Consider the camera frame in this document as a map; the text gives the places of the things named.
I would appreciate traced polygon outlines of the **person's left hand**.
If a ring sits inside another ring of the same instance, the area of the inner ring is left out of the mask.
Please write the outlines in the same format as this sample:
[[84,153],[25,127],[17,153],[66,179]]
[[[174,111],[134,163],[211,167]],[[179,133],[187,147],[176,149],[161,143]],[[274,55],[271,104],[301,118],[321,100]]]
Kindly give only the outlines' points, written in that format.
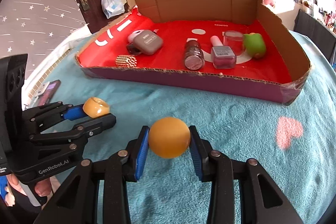
[[[18,178],[14,174],[9,174],[6,178],[11,188],[26,196],[26,192],[23,190]],[[41,197],[49,196],[51,192],[54,193],[59,186],[60,182],[58,179],[55,176],[52,176],[51,178],[37,182],[35,192]]]

